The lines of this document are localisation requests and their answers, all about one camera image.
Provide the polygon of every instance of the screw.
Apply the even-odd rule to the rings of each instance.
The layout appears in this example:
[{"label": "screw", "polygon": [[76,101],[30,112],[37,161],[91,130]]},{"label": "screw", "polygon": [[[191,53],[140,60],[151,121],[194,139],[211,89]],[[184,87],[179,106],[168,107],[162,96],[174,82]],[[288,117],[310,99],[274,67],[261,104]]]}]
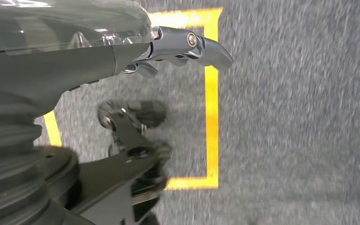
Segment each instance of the screw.
[{"label": "screw", "polygon": [[191,47],[195,47],[197,42],[196,35],[192,32],[188,33],[187,42]]}]

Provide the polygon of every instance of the yellow square marking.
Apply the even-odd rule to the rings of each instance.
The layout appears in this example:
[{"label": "yellow square marking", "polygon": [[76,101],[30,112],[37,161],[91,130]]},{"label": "yellow square marking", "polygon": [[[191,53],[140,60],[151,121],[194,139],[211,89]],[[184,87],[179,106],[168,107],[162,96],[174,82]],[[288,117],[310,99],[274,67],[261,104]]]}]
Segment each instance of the yellow square marking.
[{"label": "yellow square marking", "polygon": [[[222,8],[150,14],[152,26],[173,28],[203,27],[206,38],[218,41],[218,20]],[[206,177],[171,178],[166,190],[218,188],[218,71],[205,67]],[[50,144],[61,146],[60,131],[54,111],[44,116]]]}]

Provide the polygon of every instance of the yellow tape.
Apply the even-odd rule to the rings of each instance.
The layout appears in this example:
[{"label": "yellow tape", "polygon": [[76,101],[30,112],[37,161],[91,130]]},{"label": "yellow tape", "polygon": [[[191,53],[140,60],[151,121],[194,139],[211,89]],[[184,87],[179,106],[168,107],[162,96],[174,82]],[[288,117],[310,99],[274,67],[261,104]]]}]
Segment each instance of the yellow tape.
[{"label": "yellow tape", "polygon": [[47,135],[49,136],[50,144],[52,146],[61,147],[61,137],[59,126],[57,125],[56,116],[54,111],[50,111],[48,114],[44,115],[44,120],[46,124]]}]

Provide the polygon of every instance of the transparent plastic cover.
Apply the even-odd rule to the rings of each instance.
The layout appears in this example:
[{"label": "transparent plastic cover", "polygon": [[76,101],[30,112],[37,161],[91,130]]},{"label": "transparent plastic cover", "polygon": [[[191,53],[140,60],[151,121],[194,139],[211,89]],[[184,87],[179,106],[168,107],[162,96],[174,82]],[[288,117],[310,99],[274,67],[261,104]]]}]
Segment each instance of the transparent plastic cover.
[{"label": "transparent plastic cover", "polygon": [[25,54],[153,40],[148,13],[128,0],[0,0],[0,51]]}]

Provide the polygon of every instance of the gray carpet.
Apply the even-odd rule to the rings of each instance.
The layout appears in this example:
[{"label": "gray carpet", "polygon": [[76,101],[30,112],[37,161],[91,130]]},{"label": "gray carpet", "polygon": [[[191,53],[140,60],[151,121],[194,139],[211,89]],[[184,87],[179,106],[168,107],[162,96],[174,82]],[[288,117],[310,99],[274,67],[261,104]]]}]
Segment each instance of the gray carpet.
[{"label": "gray carpet", "polygon": [[[162,225],[360,225],[360,0],[143,0],[150,12],[224,7],[220,188],[167,191]],[[157,98],[172,176],[205,175],[203,68],[160,63],[156,79],[120,75],[65,93],[63,143],[106,156],[95,107]],[[46,142],[44,135],[39,142]]]}]

